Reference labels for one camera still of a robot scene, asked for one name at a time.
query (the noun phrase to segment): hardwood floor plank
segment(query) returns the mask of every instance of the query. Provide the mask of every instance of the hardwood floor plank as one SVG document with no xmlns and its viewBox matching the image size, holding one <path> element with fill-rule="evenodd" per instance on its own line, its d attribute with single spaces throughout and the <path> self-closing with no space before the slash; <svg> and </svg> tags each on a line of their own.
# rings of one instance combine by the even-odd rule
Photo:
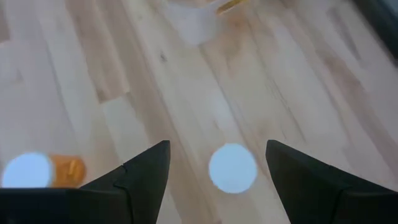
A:
<svg viewBox="0 0 398 224">
<path fill-rule="evenodd" d="M 76 139 L 57 89 L 52 60 L 34 9 L 33 1 L 4 1 L 11 52 L 25 85 L 25 110 L 29 111 L 35 130 L 31 133 L 35 148 L 21 148 L 19 153 L 38 150 L 76 154 Z"/>
<path fill-rule="evenodd" d="M 26 151 L 40 151 L 35 139 L 32 104 L 23 83 L 15 83 L 0 93 L 0 161 L 3 165 Z"/>
<path fill-rule="evenodd" d="M 326 43 L 322 42 L 322 38 L 319 36 L 317 30 L 308 28 L 305 21 L 302 21 L 293 12 L 287 11 L 284 16 L 284 24 L 290 27 L 294 39 L 304 50 L 307 60 L 310 62 L 319 80 L 324 84 L 332 103 L 338 111 L 348 138 L 348 143 L 342 150 L 353 169 L 351 172 L 362 178 L 396 189 L 397 182 L 395 175 L 392 173 L 390 167 L 386 165 L 373 140 L 359 122 L 358 115 L 356 114 L 358 111 L 352 110 L 353 102 L 346 99 L 346 95 L 341 90 L 339 83 L 336 82 L 333 76 L 333 72 L 336 72 L 336 70 L 331 70 L 325 64 L 325 61 L 322 60 L 321 56 L 319 56 L 319 54 L 324 54 L 325 52 L 334 54 L 333 50 Z"/>
<path fill-rule="evenodd" d="M 126 98 L 144 125 L 149 142 L 156 144 L 164 139 L 171 140 L 169 189 L 182 223 L 213 223 L 208 196 L 193 172 L 190 158 L 182 146 L 183 139 L 170 120 L 134 24 L 125 11 L 130 10 L 129 4 L 102 1 L 100 6 L 105 9 L 106 21 L 112 24 L 109 27 L 130 85 Z"/>
<path fill-rule="evenodd" d="M 3 9 L 3 0 L 0 1 L 0 43 L 10 39 L 6 15 Z"/>
<path fill-rule="evenodd" d="M 356 48 L 358 64 L 364 70 L 356 73 L 356 77 L 368 94 L 369 102 L 380 122 L 398 142 L 398 121 L 394 119 L 398 113 L 398 102 L 393 97 L 398 94 L 398 69 L 387 49 L 353 4 L 343 1 L 330 9 L 330 12 L 333 11 L 341 17 L 342 26 L 346 27 L 347 35 L 352 39 L 351 45 Z"/>
<path fill-rule="evenodd" d="M 86 181 L 122 164 L 88 74 L 85 56 L 63 1 L 35 0 L 40 25 L 52 57 L 60 97 L 76 137 L 75 149 L 88 167 Z"/>
<path fill-rule="evenodd" d="M 259 4 L 255 11 L 247 14 L 248 26 L 255 49 L 267 68 L 269 80 L 275 83 L 304 141 L 286 139 L 292 146 L 307 146 L 306 153 L 323 161 L 339 161 L 341 169 L 349 169 L 341 153 L 347 145 L 344 126 L 338 108 L 325 89 L 305 51 L 292 35 L 293 27 L 284 23 L 285 9 L 276 3 Z M 309 150 L 320 142 L 333 143 L 334 148 L 325 146 Z"/>
<path fill-rule="evenodd" d="M 211 154 L 226 142 L 246 143 L 199 49 L 186 48 L 162 15 L 149 4 L 129 2 L 132 22 L 140 34 L 150 67 L 154 69 L 153 79 L 162 93 L 175 129 L 183 139 L 187 159 L 212 204 L 211 212 L 217 214 L 214 222 L 242 223 L 250 220 L 260 223 L 266 218 L 277 223 L 287 222 L 273 186 L 264 174 L 261 173 L 253 188 L 239 198 L 225 195 L 211 183 L 207 174 Z M 261 154 L 258 161 L 263 162 L 263 157 Z M 269 207 L 270 210 L 260 211 L 261 207 Z"/>
<path fill-rule="evenodd" d="M 112 100 L 129 91 L 120 59 L 104 21 L 98 1 L 67 0 L 78 38 L 83 47 L 88 73 L 99 101 Z"/>
<path fill-rule="evenodd" d="M 0 94 L 3 89 L 21 81 L 22 77 L 16 65 L 12 42 L 3 42 L 0 45 Z"/>
<path fill-rule="evenodd" d="M 382 106 L 383 109 L 378 108 L 375 110 L 374 101 L 372 102 L 371 100 L 374 94 L 367 90 L 363 82 L 363 75 L 367 74 L 369 71 L 357 61 L 355 55 L 346 44 L 345 38 L 342 37 L 338 29 L 336 29 L 336 24 L 333 23 L 333 19 L 331 19 L 330 14 L 327 13 L 333 8 L 322 6 L 321 3 L 317 4 L 311 0 L 305 0 L 299 2 L 299 4 L 296 4 L 294 7 L 294 11 L 298 17 L 293 18 L 293 20 L 300 21 L 300 26 L 304 28 L 302 33 L 305 33 L 305 35 L 310 38 L 309 42 L 311 42 L 314 48 L 313 52 L 315 52 L 316 55 L 309 56 L 312 53 L 308 51 L 308 48 L 304 46 L 302 48 L 306 49 L 308 57 L 318 57 L 320 59 L 320 62 L 317 63 L 322 65 L 313 65 L 322 67 L 318 68 L 320 69 L 318 71 L 318 75 L 321 75 L 320 79 L 327 80 L 324 81 L 324 83 L 327 88 L 329 88 L 329 91 L 332 91 L 332 88 L 336 88 L 336 91 L 333 90 L 334 93 L 332 97 L 334 97 L 338 103 L 347 104 L 342 106 L 342 108 L 347 110 L 348 107 L 353 113 L 347 115 L 347 111 L 344 111 L 346 116 L 351 117 L 350 119 L 344 119 L 344 124 L 348 130 L 348 136 L 352 143 L 357 145 L 355 148 L 347 148 L 345 152 L 350 163 L 356 164 L 356 170 L 361 170 L 363 177 L 372 179 L 383 185 L 388 185 L 392 189 L 396 189 L 397 166 L 393 161 L 397 156 L 396 150 L 394 150 L 397 146 L 396 140 L 394 139 L 397 139 L 397 137 L 391 136 L 393 132 L 389 133 L 386 127 L 381 123 L 381 120 L 385 119 L 382 118 L 384 115 L 377 112 L 377 110 L 394 111 L 394 108 L 391 108 L 392 105 L 384 105 Z M 356 25 L 357 28 L 355 29 L 361 30 L 361 26 L 363 25 L 364 22 L 361 21 Z M 300 42 L 300 45 L 303 44 L 302 39 L 296 39 L 296 41 Z M 371 45 L 365 48 L 371 47 L 372 45 L 374 46 L 376 43 L 376 40 L 373 39 Z M 380 78 L 381 75 L 383 76 L 384 82 L 388 82 L 388 80 L 392 83 L 395 82 L 397 77 L 392 76 L 394 72 L 386 72 L 388 68 L 384 70 L 380 65 L 378 67 L 378 78 Z M 372 164 L 373 166 L 365 167 L 365 164 Z"/>
<path fill-rule="evenodd" d="M 138 120 L 127 96 L 103 103 L 102 109 L 115 142 L 116 152 L 122 162 L 127 162 L 152 146 L 149 143 L 145 126 Z M 158 223 L 181 224 L 181 218 L 175 208 L 169 187 L 166 188 L 163 197 Z"/>
</svg>

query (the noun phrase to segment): wood grain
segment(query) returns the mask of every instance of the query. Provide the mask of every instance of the wood grain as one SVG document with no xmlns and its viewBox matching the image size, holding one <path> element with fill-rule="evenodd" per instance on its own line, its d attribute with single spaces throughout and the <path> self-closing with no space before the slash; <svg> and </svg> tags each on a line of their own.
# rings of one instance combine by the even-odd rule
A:
<svg viewBox="0 0 398 224">
<path fill-rule="evenodd" d="M 129 91 L 120 59 L 98 1 L 68 0 L 67 7 L 86 55 L 88 73 L 99 100 L 112 100 Z"/>
<path fill-rule="evenodd" d="M 6 15 L 3 9 L 3 0 L 0 1 L 0 43 L 10 38 Z"/>
<path fill-rule="evenodd" d="M 163 7 L 4 0 L 0 162 L 33 150 L 78 154 L 88 182 L 169 139 L 158 222 L 170 224 L 288 223 L 268 139 L 398 190 L 398 71 L 349 1 L 251 0 L 197 47 Z M 246 146 L 259 168 L 240 195 L 208 177 L 227 142 Z"/>
</svg>

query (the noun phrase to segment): translucent container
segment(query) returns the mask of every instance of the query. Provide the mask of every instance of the translucent container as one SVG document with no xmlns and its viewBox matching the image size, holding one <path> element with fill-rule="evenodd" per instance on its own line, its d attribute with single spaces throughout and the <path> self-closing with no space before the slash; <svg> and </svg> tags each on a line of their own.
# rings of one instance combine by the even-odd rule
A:
<svg viewBox="0 0 398 224">
<path fill-rule="evenodd" d="M 226 18 L 232 9 L 247 0 L 215 0 L 204 6 L 186 0 L 164 0 L 164 14 L 179 36 L 189 45 L 199 45 L 228 27 Z"/>
</svg>

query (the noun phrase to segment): yellow object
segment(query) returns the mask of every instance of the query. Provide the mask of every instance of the yellow object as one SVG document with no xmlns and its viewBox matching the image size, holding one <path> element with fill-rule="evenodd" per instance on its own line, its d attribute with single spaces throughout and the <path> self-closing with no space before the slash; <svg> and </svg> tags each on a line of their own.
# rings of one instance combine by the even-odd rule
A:
<svg viewBox="0 0 398 224">
<path fill-rule="evenodd" d="M 49 155 L 55 168 L 51 187 L 78 187 L 83 183 L 86 167 L 78 156 Z"/>
<path fill-rule="evenodd" d="M 225 11 L 228 11 L 229 9 L 232 9 L 234 6 L 236 6 L 237 4 L 240 4 L 240 3 L 244 2 L 244 1 L 247 1 L 247 0 L 232 0 L 232 1 L 229 1 L 229 2 L 227 2 L 225 4 L 223 4 L 222 6 L 220 6 L 217 9 L 216 13 L 217 13 L 217 15 L 220 15 L 221 13 L 223 13 Z"/>
</svg>

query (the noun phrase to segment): orange cup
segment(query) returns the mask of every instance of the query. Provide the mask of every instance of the orange cup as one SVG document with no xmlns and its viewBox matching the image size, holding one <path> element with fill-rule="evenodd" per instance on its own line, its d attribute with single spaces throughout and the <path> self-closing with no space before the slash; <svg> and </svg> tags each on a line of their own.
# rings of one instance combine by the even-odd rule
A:
<svg viewBox="0 0 398 224">
<path fill-rule="evenodd" d="M 6 188 L 78 187 L 86 167 L 78 156 L 30 152 L 10 161 L 2 174 Z"/>
</svg>

